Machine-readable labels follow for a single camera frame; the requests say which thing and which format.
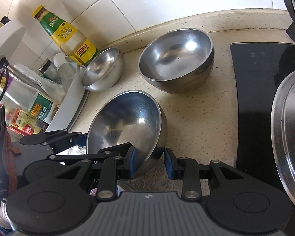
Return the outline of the steel bowl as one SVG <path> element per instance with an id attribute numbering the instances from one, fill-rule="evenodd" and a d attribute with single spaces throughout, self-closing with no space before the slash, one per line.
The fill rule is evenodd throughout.
<path id="1" fill-rule="evenodd" d="M 81 84 L 91 92 L 113 87 L 124 71 L 124 55 L 116 47 L 101 52 L 85 69 Z"/>
<path id="2" fill-rule="evenodd" d="M 215 59 L 213 41 L 202 30 L 182 28 L 152 41 L 138 61 L 141 76 L 157 89 L 183 93 L 205 83 Z"/>
<path id="3" fill-rule="evenodd" d="M 134 178 L 148 172 L 162 156 L 167 143 L 167 119 L 162 107 L 148 93 L 122 92 L 95 116 L 87 137 L 87 153 L 131 143 L 136 149 Z"/>

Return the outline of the white round tray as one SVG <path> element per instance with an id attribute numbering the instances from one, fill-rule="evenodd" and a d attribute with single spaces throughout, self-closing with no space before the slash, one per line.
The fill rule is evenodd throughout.
<path id="1" fill-rule="evenodd" d="M 73 127 L 89 95 L 89 92 L 81 84 L 83 73 L 84 69 L 78 66 L 70 88 L 46 132 L 62 129 L 69 131 Z"/>

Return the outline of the clear fish sauce bottle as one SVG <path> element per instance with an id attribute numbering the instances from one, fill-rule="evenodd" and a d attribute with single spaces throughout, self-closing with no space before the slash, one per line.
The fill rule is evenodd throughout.
<path id="1" fill-rule="evenodd" d="M 5 91 L 15 104 L 30 115 L 36 117 L 43 122 L 50 124 L 53 116 L 56 114 L 57 105 L 48 96 L 41 91 L 20 80 L 15 80 L 10 76 L 11 70 L 8 69 L 8 60 L 2 58 L 0 60 L 0 69 L 5 69 L 7 77 L 7 88 Z"/>

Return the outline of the clear plastic bag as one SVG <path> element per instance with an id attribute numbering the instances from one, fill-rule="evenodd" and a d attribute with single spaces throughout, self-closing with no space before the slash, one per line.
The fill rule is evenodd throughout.
<path id="1" fill-rule="evenodd" d="M 47 93 L 47 95 L 54 101 L 56 101 L 58 104 L 62 103 L 63 99 L 66 96 L 66 92 L 61 85 L 41 77 L 40 75 L 38 75 L 30 68 L 26 67 L 21 63 L 14 63 L 13 67 L 21 74 L 29 78 L 37 86 L 40 86 Z"/>

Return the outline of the yellow green oil bottle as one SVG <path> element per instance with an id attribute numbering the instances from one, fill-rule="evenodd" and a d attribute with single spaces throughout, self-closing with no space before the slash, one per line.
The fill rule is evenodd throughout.
<path id="1" fill-rule="evenodd" d="M 38 20 L 53 42 L 78 65 L 88 66 L 100 54 L 99 49 L 76 27 L 43 5 L 32 16 Z"/>

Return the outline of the steel pot lid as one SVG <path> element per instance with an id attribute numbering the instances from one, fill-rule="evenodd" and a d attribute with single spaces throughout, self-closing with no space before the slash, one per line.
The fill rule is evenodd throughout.
<path id="1" fill-rule="evenodd" d="M 271 140 L 279 178 L 295 205 L 295 71 L 281 82 L 274 96 Z"/>

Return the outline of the black induction cooktop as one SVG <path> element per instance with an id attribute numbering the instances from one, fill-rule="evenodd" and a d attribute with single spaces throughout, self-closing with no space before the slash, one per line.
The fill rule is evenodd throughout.
<path id="1" fill-rule="evenodd" d="M 238 149 L 235 167 L 283 190 L 274 161 L 270 119 L 277 88 L 295 71 L 295 44 L 230 45 L 238 99 Z"/>

